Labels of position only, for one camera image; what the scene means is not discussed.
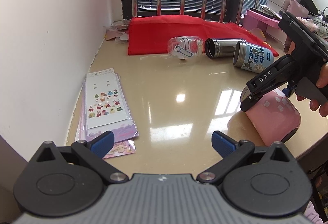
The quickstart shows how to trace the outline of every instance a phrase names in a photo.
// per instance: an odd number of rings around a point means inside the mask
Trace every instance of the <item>metal screw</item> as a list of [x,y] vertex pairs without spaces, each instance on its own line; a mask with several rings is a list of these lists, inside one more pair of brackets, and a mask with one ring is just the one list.
[[125,175],[124,173],[122,172],[115,172],[115,173],[112,173],[109,178],[113,181],[123,181],[125,180],[127,177],[127,175]]
[[209,181],[215,179],[215,174],[213,172],[202,172],[201,174],[199,174],[199,177],[202,180]]

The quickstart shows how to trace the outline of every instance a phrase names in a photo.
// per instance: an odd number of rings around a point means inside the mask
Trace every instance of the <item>pink pouch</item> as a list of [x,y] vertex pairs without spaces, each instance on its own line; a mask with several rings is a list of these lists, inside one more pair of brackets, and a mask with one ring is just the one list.
[[286,142],[301,124],[300,113],[279,89],[263,95],[246,115],[267,146]]
[[307,19],[309,15],[309,11],[296,0],[290,0],[287,12],[292,13],[295,17],[301,17],[303,19]]

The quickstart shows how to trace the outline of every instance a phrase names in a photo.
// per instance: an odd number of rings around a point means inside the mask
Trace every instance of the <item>glossy table surface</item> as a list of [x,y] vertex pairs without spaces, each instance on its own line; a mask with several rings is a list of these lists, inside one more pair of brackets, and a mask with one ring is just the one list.
[[[213,131],[235,140],[264,145],[240,111],[239,99],[255,74],[232,65],[231,58],[211,60],[205,54],[181,61],[163,55],[128,56],[127,43],[104,41],[90,72],[114,68],[139,131],[136,153],[107,159],[133,173],[192,173],[194,177],[221,157],[211,146]],[[301,126],[286,142],[295,157],[305,153],[328,131],[327,118],[309,109],[309,101],[290,100],[301,114]],[[74,111],[68,145],[75,138],[81,97]]]

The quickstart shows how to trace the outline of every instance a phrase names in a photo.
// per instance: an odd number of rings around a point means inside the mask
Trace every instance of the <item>pink cup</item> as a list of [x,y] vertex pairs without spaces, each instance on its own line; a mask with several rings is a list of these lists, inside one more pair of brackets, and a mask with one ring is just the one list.
[[301,115],[279,89],[265,95],[246,112],[265,145],[286,142],[301,124]]

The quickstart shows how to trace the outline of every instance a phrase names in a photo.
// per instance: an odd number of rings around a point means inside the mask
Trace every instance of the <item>human hand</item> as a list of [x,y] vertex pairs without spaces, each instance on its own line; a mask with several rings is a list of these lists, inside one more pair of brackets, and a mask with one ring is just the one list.
[[[320,75],[319,75],[319,79],[316,83],[316,86],[318,88],[323,88],[325,87],[326,85],[328,84],[328,63],[324,64],[322,67],[321,67],[321,70],[320,70]],[[304,100],[305,98],[302,97],[302,96],[297,96],[297,100],[298,101],[302,101]],[[311,100],[310,101],[310,109],[312,111],[316,111],[318,110],[319,108],[319,102],[315,99]],[[325,103],[323,106],[320,107],[319,109],[319,113],[322,117],[327,117],[328,116],[328,102]]]

